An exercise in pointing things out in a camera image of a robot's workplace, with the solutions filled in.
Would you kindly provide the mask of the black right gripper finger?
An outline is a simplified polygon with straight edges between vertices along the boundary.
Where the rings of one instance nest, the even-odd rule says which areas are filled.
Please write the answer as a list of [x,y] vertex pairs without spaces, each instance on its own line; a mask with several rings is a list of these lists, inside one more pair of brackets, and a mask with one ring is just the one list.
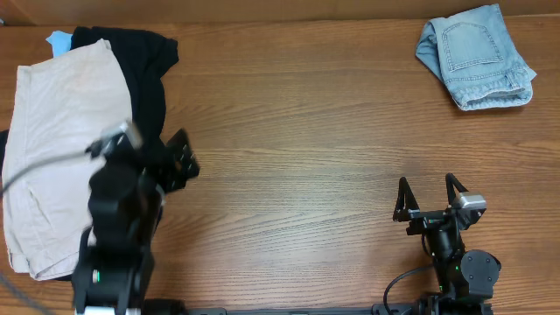
[[420,213],[419,205],[405,177],[399,179],[393,221],[412,221]]
[[449,206],[453,206],[454,203],[463,196],[463,193],[468,192],[452,173],[447,173],[445,175],[445,185]]

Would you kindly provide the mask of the light blue denim shorts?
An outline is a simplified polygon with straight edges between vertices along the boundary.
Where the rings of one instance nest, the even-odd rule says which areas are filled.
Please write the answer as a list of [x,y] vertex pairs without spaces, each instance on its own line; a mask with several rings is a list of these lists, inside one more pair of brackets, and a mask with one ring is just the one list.
[[519,107],[533,97],[536,72],[517,52],[498,4],[428,21],[416,57],[463,111]]

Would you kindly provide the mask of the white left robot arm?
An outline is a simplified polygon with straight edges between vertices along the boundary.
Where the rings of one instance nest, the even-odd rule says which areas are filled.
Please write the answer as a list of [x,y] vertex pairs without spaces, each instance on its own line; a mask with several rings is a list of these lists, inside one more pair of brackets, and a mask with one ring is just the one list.
[[87,153],[105,165],[89,180],[92,224],[81,235],[72,274],[78,314],[139,314],[154,270],[151,243],[165,197],[197,177],[200,167],[184,129],[154,157],[133,128],[93,142]]

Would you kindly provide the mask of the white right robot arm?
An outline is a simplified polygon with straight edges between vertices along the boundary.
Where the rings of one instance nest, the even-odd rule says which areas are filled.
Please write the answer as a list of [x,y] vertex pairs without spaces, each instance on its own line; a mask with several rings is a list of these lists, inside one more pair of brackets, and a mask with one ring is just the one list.
[[383,293],[383,307],[389,314],[390,289],[405,277],[425,270],[435,271],[438,292],[423,294],[403,314],[483,315],[493,312],[487,302],[494,295],[501,262],[483,250],[468,250],[461,232],[477,223],[487,210],[484,197],[467,190],[457,178],[445,175],[448,205],[444,210],[423,212],[405,177],[399,179],[393,220],[407,222],[408,235],[420,235],[423,251],[431,265],[407,271],[389,283]]

